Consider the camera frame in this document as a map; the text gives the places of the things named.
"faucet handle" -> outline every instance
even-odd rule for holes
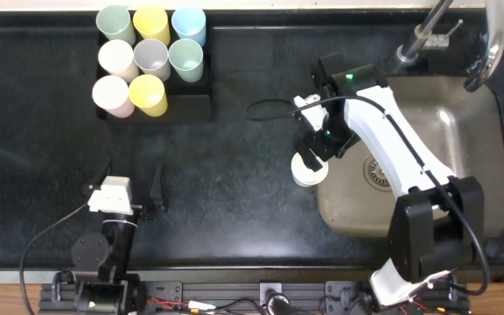
[[[423,44],[422,49],[446,49],[450,44],[449,37],[456,31],[462,24],[464,20],[460,19],[454,27],[451,28],[446,34],[431,34],[429,38]]]

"white wall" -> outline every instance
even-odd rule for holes
[[[136,9],[161,4],[167,10],[181,6],[203,9],[327,9],[430,8],[438,0],[0,0],[0,11],[95,11],[109,4]],[[452,8],[483,7],[484,0],[455,0]]]

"blue cup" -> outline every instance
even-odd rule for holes
[[[181,39],[192,39],[200,46],[206,43],[206,13],[202,9],[182,8],[174,11],[172,27]]]

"black tray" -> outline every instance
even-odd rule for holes
[[[169,14],[169,23],[171,21],[172,15]],[[170,25],[171,30],[171,43],[169,46],[179,39],[178,34],[173,30]],[[134,47],[143,38],[136,32],[136,43]],[[102,33],[98,36],[98,46],[104,45],[108,39]],[[133,114],[126,118],[117,118],[113,115],[109,115],[108,112],[96,105],[96,116],[102,120],[106,120],[110,123],[119,124],[187,124],[187,123],[208,123],[211,121],[213,116],[213,103],[212,92],[211,92],[211,78],[210,78],[210,67],[211,58],[209,57],[207,50],[207,42],[202,47],[203,48],[203,75],[201,79],[197,82],[188,83],[176,72],[174,68],[171,69],[171,77],[164,81],[164,91],[168,100],[168,109],[164,114],[159,117],[151,117],[146,115],[141,109],[136,107]],[[99,80],[101,77],[108,75],[109,73],[104,70],[101,65],[97,66],[96,69],[96,79]],[[139,74],[144,74],[141,69],[139,69]]]

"wooden surface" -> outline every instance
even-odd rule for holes
[[[31,305],[38,309],[40,285],[26,287]],[[504,283],[492,283],[486,294],[471,297],[473,315],[504,315]],[[0,284],[0,314],[27,315],[18,284]]]

